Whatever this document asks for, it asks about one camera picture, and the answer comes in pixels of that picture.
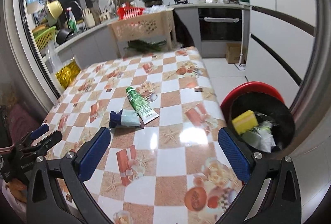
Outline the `dark blue package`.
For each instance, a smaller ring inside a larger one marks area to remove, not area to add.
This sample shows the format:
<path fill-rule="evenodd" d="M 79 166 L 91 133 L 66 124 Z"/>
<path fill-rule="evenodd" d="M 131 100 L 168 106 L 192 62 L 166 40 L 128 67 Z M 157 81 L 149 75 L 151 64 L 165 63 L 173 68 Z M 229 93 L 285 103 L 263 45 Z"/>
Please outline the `dark blue package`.
<path fill-rule="evenodd" d="M 115 111 L 110 112 L 109 127 L 110 128 L 128 127 L 128 128 L 143 129 L 145 125 L 135 110 L 122 109 L 119 112 L 115 112 Z"/>

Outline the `beige plastic perforated rack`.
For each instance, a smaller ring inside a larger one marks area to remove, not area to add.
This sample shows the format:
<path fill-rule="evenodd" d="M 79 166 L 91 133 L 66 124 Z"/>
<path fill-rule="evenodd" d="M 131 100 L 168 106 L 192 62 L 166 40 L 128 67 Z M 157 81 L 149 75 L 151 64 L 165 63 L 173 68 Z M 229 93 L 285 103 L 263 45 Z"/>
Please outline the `beige plastic perforated rack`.
<path fill-rule="evenodd" d="M 116 19 L 108 24 L 108 29 L 114 40 L 113 48 L 118 58 L 121 57 L 118 43 L 123 41 L 164 36 L 168 49 L 172 50 L 177 44 L 173 8 L 132 18 Z"/>

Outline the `white refrigerator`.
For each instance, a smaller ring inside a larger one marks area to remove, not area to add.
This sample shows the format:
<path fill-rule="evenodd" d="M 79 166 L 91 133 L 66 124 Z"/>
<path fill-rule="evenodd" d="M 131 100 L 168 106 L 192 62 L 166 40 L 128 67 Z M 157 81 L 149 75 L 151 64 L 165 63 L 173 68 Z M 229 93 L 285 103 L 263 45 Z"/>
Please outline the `white refrigerator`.
<path fill-rule="evenodd" d="M 290 107 L 308 69 L 316 0 L 250 0 L 246 77 L 273 86 Z"/>

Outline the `red plastic basket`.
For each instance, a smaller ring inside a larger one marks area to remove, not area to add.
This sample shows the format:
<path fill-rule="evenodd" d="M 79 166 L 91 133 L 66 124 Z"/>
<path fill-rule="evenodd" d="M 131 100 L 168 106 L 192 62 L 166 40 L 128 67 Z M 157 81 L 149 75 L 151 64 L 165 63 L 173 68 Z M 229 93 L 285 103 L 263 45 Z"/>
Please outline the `red plastic basket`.
<path fill-rule="evenodd" d="M 142 15 L 144 10 L 145 8 L 141 7 L 119 7 L 117 14 L 119 19 L 128 19 Z"/>

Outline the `black built-in oven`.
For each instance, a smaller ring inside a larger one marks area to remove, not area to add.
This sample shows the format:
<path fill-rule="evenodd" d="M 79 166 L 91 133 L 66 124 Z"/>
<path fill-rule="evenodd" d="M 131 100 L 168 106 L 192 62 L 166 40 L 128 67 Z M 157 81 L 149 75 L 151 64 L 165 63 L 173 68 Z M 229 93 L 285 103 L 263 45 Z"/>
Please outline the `black built-in oven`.
<path fill-rule="evenodd" d="M 241 41 L 242 11 L 233 8 L 199 8 L 202 41 Z"/>

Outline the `green white tube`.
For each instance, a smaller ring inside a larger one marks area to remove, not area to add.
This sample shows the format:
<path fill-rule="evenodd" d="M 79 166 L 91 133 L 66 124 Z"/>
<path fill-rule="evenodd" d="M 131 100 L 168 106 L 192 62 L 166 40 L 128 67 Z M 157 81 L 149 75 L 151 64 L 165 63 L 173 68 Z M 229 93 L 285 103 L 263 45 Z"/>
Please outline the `green white tube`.
<path fill-rule="evenodd" d="M 134 88 L 128 87 L 126 93 L 131 106 L 137 112 L 144 124 L 148 124 L 159 117 L 159 114 L 150 107 L 145 98 L 143 98 Z"/>

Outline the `red trash bin black liner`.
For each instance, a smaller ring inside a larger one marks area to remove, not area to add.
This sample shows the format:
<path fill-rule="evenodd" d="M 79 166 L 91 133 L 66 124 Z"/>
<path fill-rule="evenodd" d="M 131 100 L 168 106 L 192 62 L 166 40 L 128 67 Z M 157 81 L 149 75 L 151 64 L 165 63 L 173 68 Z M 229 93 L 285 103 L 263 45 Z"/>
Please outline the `red trash bin black liner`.
<path fill-rule="evenodd" d="M 271 153 L 280 152 L 289 146 L 295 134 L 295 122 L 289 108 L 274 87 L 262 82 L 246 82 L 232 90 L 221 103 L 221 111 L 228 127 L 243 142 L 245 141 L 242 135 L 235 131 L 232 120 L 248 110 L 254 112 L 259 125 L 263 121 L 273 123 L 272 135 L 276 146 Z"/>

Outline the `yellow plastic bowl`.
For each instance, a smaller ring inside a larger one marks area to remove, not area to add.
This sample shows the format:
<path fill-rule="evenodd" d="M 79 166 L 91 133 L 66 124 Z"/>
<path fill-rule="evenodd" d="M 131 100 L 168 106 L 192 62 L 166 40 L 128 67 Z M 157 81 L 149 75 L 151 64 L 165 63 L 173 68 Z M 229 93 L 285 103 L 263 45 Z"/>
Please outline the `yellow plastic bowl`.
<path fill-rule="evenodd" d="M 63 12 L 63 7 L 59 0 L 53 2 L 46 2 L 48 11 L 54 19 L 58 19 Z"/>

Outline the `cardboard box on floor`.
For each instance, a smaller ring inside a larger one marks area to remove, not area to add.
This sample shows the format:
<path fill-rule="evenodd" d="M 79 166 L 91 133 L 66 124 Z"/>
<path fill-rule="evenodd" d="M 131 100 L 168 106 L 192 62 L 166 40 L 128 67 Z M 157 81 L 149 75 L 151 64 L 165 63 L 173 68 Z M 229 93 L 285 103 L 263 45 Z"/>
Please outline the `cardboard box on floor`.
<path fill-rule="evenodd" d="M 236 64 L 240 61 L 241 44 L 236 42 L 227 42 L 225 58 L 228 64 Z"/>

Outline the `green plastic colander basket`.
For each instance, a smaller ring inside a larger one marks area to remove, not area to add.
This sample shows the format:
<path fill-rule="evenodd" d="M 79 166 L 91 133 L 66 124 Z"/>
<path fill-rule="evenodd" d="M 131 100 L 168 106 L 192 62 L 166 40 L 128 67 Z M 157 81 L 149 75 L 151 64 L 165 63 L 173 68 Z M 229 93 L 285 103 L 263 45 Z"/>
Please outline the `green plastic colander basket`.
<path fill-rule="evenodd" d="M 32 30 L 36 47 L 39 51 L 46 48 L 50 40 L 54 40 L 55 29 L 55 26 L 46 27 L 46 25 L 40 25 Z"/>

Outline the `gold foil bag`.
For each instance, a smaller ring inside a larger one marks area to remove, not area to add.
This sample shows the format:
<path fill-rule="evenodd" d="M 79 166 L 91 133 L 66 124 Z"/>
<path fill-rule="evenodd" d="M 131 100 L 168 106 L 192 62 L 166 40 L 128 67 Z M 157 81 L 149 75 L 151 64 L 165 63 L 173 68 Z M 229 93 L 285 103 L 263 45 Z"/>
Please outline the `gold foil bag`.
<path fill-rule="evenodd" d="M 70 58 L 59 71 L 55 72 L 55 77 L 63 89 L 67 89 L 80 72 L 81 69 L 75 58 Z"/>

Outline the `yellow sponge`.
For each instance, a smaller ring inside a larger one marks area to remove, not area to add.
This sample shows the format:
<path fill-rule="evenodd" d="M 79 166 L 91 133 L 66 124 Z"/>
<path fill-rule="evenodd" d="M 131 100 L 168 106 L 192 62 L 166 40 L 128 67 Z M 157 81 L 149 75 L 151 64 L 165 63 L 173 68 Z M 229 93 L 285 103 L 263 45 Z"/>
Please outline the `yellow sponge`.
<path fill-rule="evenodd" d="M 235 131 L 242 135 L 246 131 L 249 131 L 253 129 L 254 127 L 257 127 L 259 125 L 256 116 L 253 111 L 248 110 L 241 115 L 237 116 L 232 120 L 232 125 L 235 129 Z"/>

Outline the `checkered tablecloth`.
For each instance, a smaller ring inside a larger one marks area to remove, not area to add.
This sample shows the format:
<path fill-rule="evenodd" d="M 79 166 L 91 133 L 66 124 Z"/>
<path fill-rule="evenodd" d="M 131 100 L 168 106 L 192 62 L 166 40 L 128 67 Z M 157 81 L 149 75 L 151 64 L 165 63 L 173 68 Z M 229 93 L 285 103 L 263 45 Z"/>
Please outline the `checkered tablecloth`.
<path fill-rule="evenodd" d="M 134 88 L 159 117 L 143 129 L 110 128 L 111 111 L 134 110 Z M 111 223 L 218 223 L 242 188 L 218 143 L 225 126 L 210 78 L 196 48 L 95 63 L 82 70 L 52 107 L 43 124 L 62 140 L 34 165 L 77 152 L 101 127 L 110 144 L 84 182 Z M 27 223 L 28 183 L 1 176 L 1 194 L 13 215 Z M 65 181 L 57 180 L 74 216 L 81 214 Z"/>

